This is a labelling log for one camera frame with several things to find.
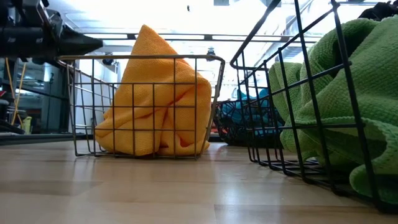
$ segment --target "orange towel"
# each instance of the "orange towel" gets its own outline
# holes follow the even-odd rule
[[[175,55],[173,48],[151,28],[142,26],[131,55]],[[183,59],[176,60],[176,82],[194,83],[195,71]],[[122,83],[173,83],[174,82],[174,61],[173,59],[130,59],[124,71]],[[208,80],[201,75],[197,76],[197,153],[200,153],[206,134],[206,126],[211,111],[211,86]],[[193,106],[195,103],[195,86],[176,85],[176,106]],[[174,85],[155,84],[155,106],[174,105]],[[95,136],[98,143],[109,152],[113,152],[113,131],[100,130],[112,129],[113,118],[114,127],[117,129],[135,129],[134,132],[135,153],[137,156],[151,154],[152,151],[164,156],[171,156],[174,153],[174,134],[173,131],[151,131],[155,129],[173,129],[174,109],[155,107],[153,105],[153,86],[152,84],[134,85],[134,119],[132,118],[132,108],[110,108],[104,115],[104,121],[97,125]],[[114,94],[115,106],[132,106],[132,85],[120,85]],[[176,130],[194,130],[195,110],[194,108],[176,108]],[[194,151],[194,132],[177,131],[175,135],[176,155],[189,156]],[[117,152],[133,154],[133,131],[115,131],[115,147]]]

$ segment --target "towel fold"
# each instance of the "towel fold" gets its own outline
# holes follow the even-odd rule
[[[342,25],[351,73],[379,193],[384,201],[398,203],[398,17],[381,22],[357,19]],[[341,63],[336,31],[333,30],[309,51],[312,74]],[[285,63],[289,84],[307,77],[305,65]],[[269,71],[272,91],[283,85],[280,64]],[[344,70],[314,81],[323,124],[354,123]],[[295,122],[316,124],[308,83],[291,88]],[[285,94],[274,97],[275,105],[290,126]],[[349,181],[355,191],[371,197],[368,176],[355,128],[324,130],[326,145],[334,170],[351,172]],[[304,159],[317,157],[324,163],[320,137],[316,129],[301,129],[298,140]],[[296,151],[293,132],[281,134],[285,149]]]
[[[176,51],[162,39],[154,30],[142,26],[131,55],[176,55]],[[184,59],[176,59],[176,83],[194,83],[195,71]],[[130,59],[127,63],[122,83],[114,94],[114,108],[110,108],[104,115],[104,121],[97,125],[96,140],[109,152],[113,152],[113,135],[115,135],[115,150],[144,156],[156,152],[163,156],[174,154],[173,130],[174,108],[165,106],[186,106],[175,110],[175,152],[178,156],[189,156],[195,153],[195,85],[160,84],[174,82],[173,59]],[[132,97],[134,96],[134,119],[132,113]],[[197,153],[201,151],[205,139],[206,126],[210,118],[211,85],[199,73],[197,75]]]

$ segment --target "laminate floor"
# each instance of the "laminate floor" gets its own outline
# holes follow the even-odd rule
[[[84,141],[78,147],[86,147]],[[398,223],[211,144],[197,161],[79,157],[72,142],[0,147],[0,223]]]

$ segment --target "teal towel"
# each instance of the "teal towel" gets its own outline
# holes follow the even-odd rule
[[[372,163],[379,193],[384,201],[398,203],[398,17],[381,22],[357,19],[343,24],[351,72],[362,120],[366,124]],[[336,31],[333,30],[309,50],[312,74],[340,64]],[[289,84],[307,77],[305,65],[285,63]],[[272,91],[284,84],[280,64],[269,71]],[[314,81],[323,124],[354,123],[344,70]],[[295,122],[316,124],[308,83],[290,89]],[[285,94],[274,97],[282,118],[290,125]],[[326,144],[334,170],[351,172],[351,186],[371,196],[363,154],[355,128],[325,129]],[[292,130],[283,131],[285,149],[296,151]],[[304,159],[317,157],[324,164],[317,129],[298,131]]]

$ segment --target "green microfiber cloth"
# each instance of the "green microfiber cloth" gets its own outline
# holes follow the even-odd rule
[[[342,25],[351,72],[365,133],[382,200],[398,203],[398,17],[381,22],[356,19]],[[336,30],[314,45],[308,53],[312,74],[341,63]],[[288,84],[307,77],[305,65],[285,63]],[[269,70],[272,91],[284,87],[280,64]],[[314,80],[323,124],[353,124],[344,70]],[[316,124],[308,83],[289,90],[295,116],[300,124]],[[274,97],[281,116],[290,126],[285,93]],[[360,194],[371,196],[363,153],[356,128],[324,130],[326,145],[334,170],[351,172],[351,186]],[[281,134],[285,149],[296,151],[292,130]],[[316,157],[325,163],[317,129],[298,130],[304,159]]]

